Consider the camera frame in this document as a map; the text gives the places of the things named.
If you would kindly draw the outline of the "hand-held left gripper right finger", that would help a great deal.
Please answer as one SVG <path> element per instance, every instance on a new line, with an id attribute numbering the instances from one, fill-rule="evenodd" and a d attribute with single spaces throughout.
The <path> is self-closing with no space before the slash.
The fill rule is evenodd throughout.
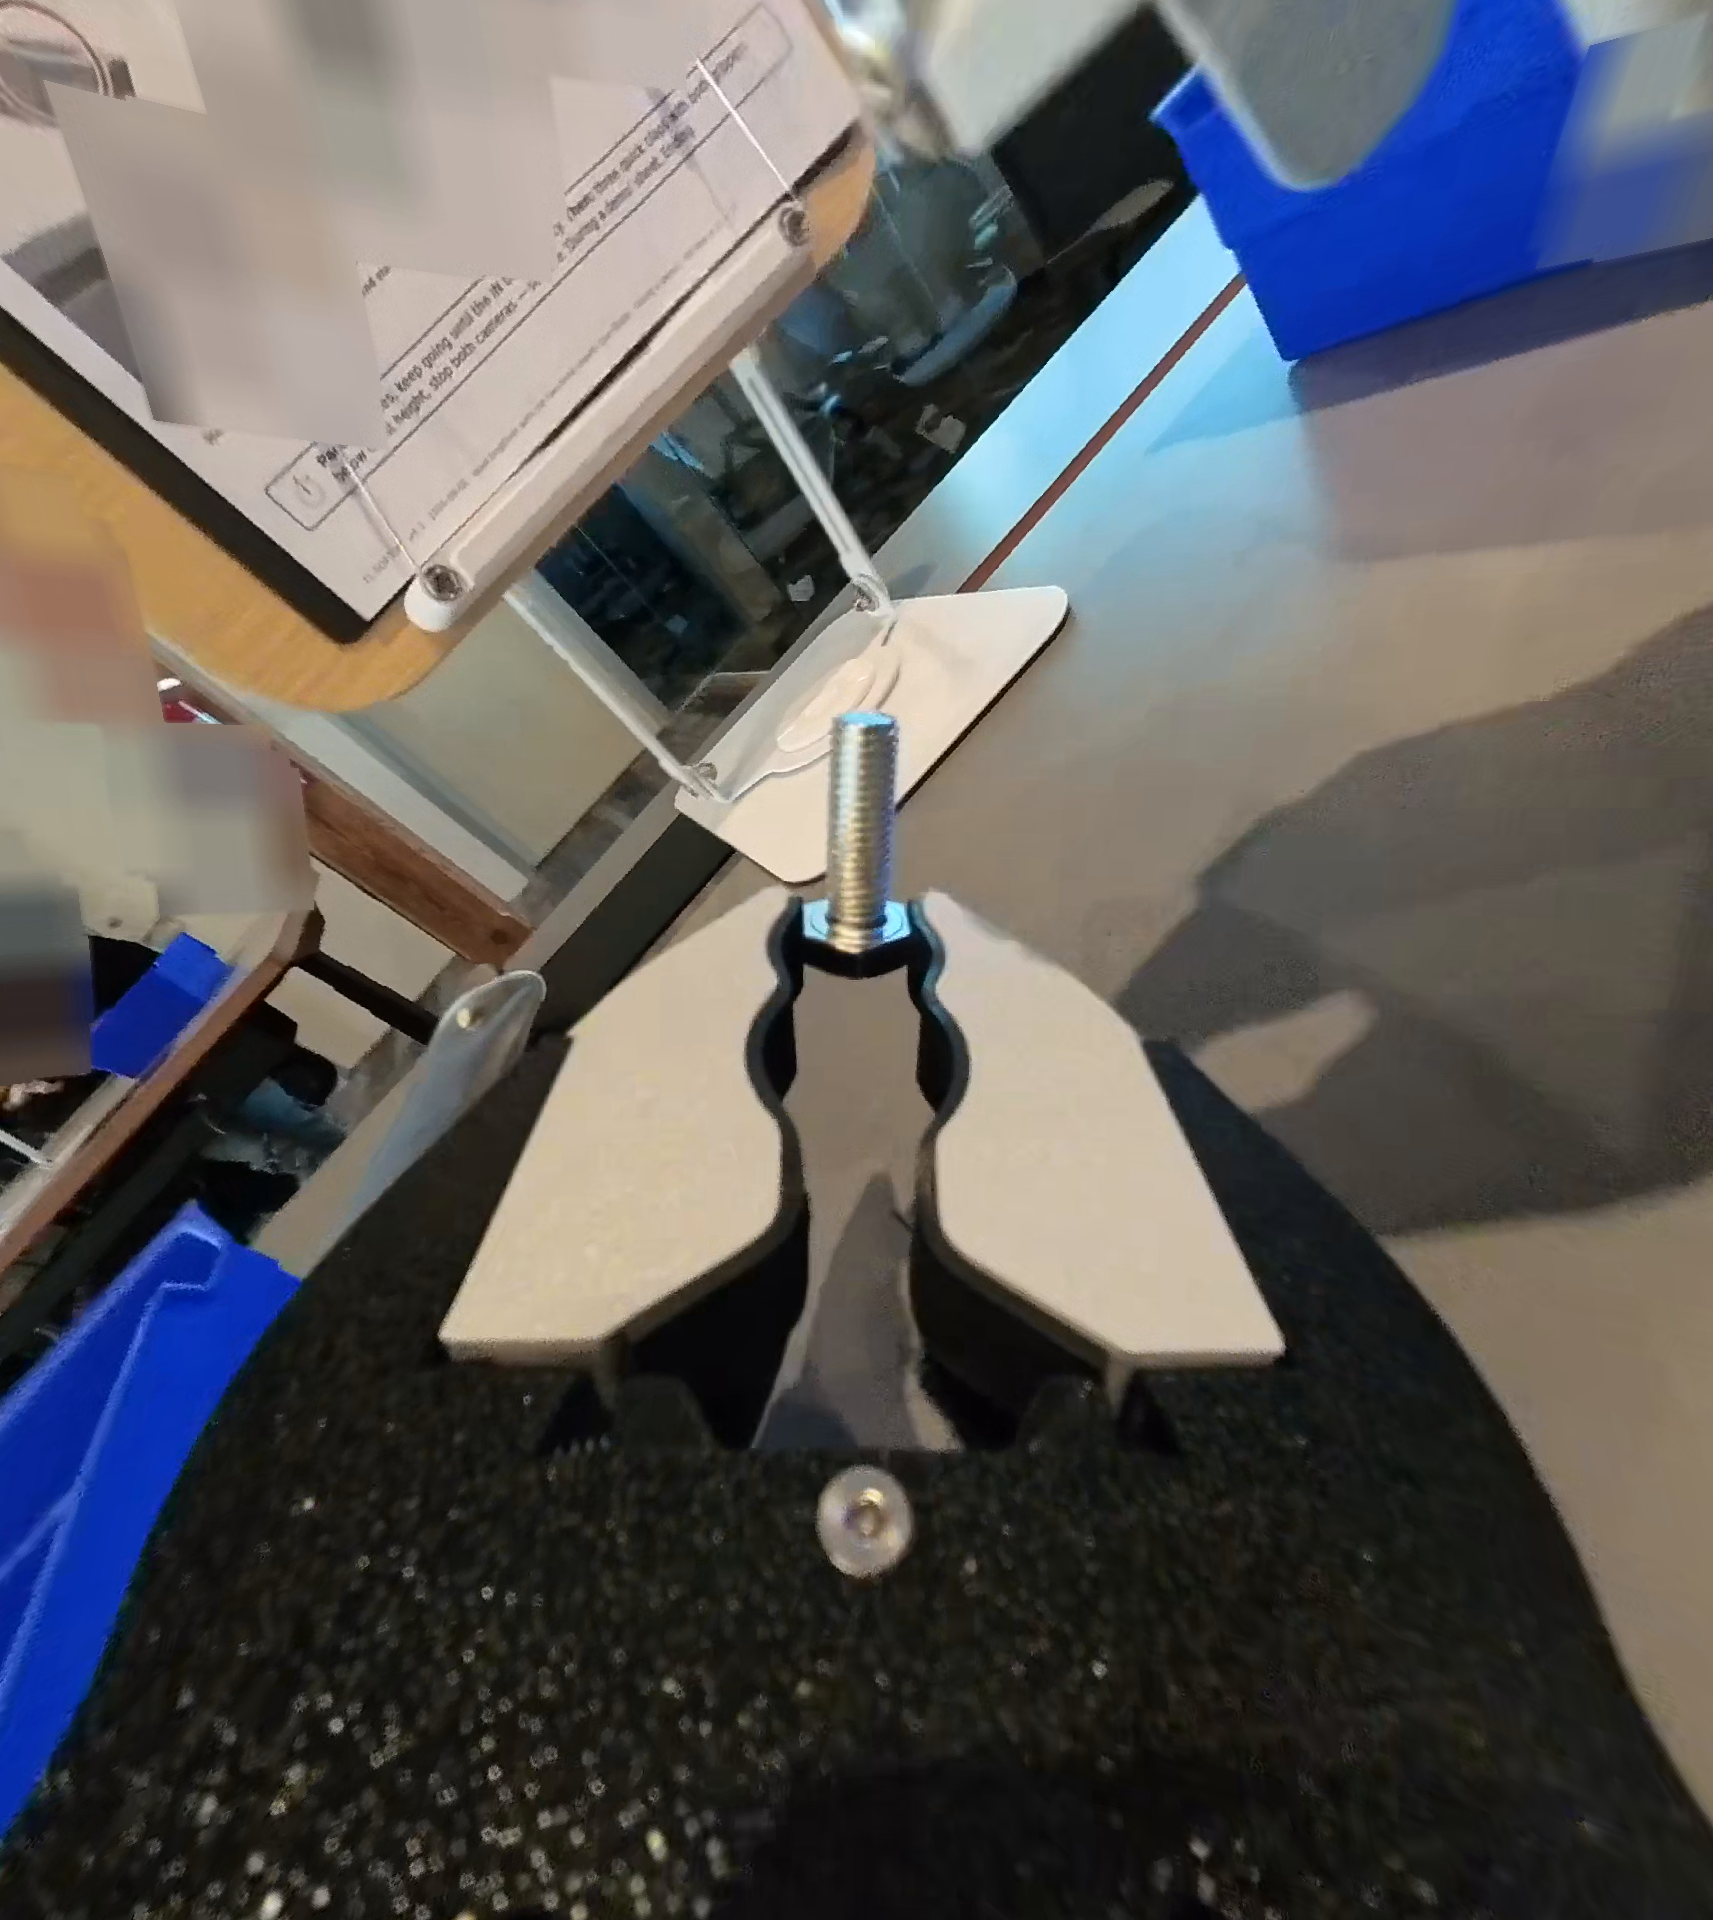
<path id="1" fill-rule="evenodd" d="M 922 903 L 922 1241 L 1096 1376 L 1271 1368 L 1278 1322 L 1150 1041 L 974 908 Z"/>

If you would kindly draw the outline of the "printed instruction sheet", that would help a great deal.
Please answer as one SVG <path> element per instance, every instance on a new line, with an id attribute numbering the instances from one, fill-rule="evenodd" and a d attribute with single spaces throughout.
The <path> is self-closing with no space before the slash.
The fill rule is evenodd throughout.
<path id="1" fill-rule="evenodd" d="M 0 359 L 359 639 L 852 135 L 830 6 L 0 6 Z"/>

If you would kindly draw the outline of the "steel hex bolt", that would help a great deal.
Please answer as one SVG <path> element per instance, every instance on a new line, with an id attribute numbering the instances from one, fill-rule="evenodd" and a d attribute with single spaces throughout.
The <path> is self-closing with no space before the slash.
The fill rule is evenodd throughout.
<path id="1" fill-rule="evenodd" d="M 899 971 L 910 911 L 894 893 L 899 827 L 899 725 L 852 708 L 830 731 L 830 873 L 799 908 L 799 950 L 811 971 L 876 975 Z"/>

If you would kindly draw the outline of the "instruction sheet on wooden stand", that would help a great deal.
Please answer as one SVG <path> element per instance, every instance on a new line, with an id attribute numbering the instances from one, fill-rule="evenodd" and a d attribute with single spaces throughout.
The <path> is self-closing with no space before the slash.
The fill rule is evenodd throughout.
<path id="1" fill-rule="evenodd" d="M 899 725 L 899 802 L 963 745 L 963 731 L 1033 665 L 1067 624 L 1063 585 L 894 593 L 824 474 L 799 418 L 768 375 L 768 326 L 860 233 L 872 202 L 872 125 L 775 216 L 567 426 L 516 466 L 483 515 L 424 556 L 398 600 L 336 639 L 314 600 L 289 600 L 178 501 L 130 474 L 38 383 L 0 359 L 0 464 L 62 474 L 119 538 L 152 639 L 197 658 L 222 689 L 252 689 L 289 708 L 378 708 L 411 698 L 505 600 L 594 689 L 594 700 L 669 766 L 683 808 L 784 886 L 830 865 L 830 731 L 852 708 Z M 644 680 L 615 665 L 557 585 L 533 580 L 573 515 L 615 488 L 636 457 L 715 383 L 738 375 L 805 515 L 830 534 L 852 609 L 805 644 L 775 700 L 730 731 L 709 766 L 670 761 L 653 731 Z"/>

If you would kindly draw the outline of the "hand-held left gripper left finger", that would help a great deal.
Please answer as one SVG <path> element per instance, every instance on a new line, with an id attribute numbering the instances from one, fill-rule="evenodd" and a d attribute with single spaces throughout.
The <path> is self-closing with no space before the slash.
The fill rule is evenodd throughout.
<path id="1" fill-rule="evenodd" d="M 510 1192 L 456 1293 L 456 1360 L 610 1360 L 799 1217 L 799 903 L 751 893 L 567 1038 Z"/>

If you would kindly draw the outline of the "blue plastic bin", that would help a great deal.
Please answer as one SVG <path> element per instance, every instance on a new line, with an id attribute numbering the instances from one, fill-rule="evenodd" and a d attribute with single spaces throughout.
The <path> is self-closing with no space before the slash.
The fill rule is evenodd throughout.
<path id="1" fill-rule="evenodd" d="M 101 1003 L 93 1071 L 142 1082 L 225 985 L 236 966 L 222 950 L 172 934 L 172 950 L 152 950 L 152 966 Z"/>
<path id="2" fill-rule="evenodd" d="M 301 1278 L 178 1210 L 0 1399 L 0 1834 L 56 1761 L 142 1542 Z"/>
<path id="3" fill-rule="evenodd" d="M 1642 253 L 1713 246 L 1713 0 L 1457 0 L 1450 42 L 1337 184 L 1278 184 L 1190 71 L 1156 125 L 1288 359 Z"/>

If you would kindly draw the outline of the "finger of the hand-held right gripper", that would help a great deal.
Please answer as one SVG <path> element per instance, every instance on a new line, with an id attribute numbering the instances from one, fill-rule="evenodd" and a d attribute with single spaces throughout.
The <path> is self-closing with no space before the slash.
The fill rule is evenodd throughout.
<path id="1" fill-rule="evenodd" d="M 1350 179 L 1450 42 L 1450 0 L 1163 0 L 1156 13 L 1296 190 Z"/>
<path id="2" fill-rule="evenodd" d="M 1126 20 L 1206 66 L 1190 13 L 1156 0 L 935 0 L 922 6 L 922 121 L 935 147 L 991 147 L 1055 101 Z"/>

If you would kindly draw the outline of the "wood-edged desk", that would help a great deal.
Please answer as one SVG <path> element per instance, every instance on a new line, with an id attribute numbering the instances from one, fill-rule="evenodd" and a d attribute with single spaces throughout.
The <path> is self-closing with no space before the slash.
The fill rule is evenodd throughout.
<path id="1" fill-rule="evenodd" d="M 211 1064 L 211 1052 L 320 950 L 320 908 L 246 918 L 243 966 L 152 1080 L 103 1080 L 0 1192 L 0 1278 L 130 1156 L 130 1138 Z"/>

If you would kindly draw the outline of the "wooden support post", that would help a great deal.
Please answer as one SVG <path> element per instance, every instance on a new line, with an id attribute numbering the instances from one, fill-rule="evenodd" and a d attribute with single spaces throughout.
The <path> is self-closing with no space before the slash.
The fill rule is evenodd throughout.
<path id="1" fill-rule="evenodd" d="M 236 725 L 301 766 L 307 854 L 460 966 L 510 966 L 533 943 L 526 873 L 416 796 L 337 716 L 246 700 L 192 658 L 158 649 L 172 716 Z"/>

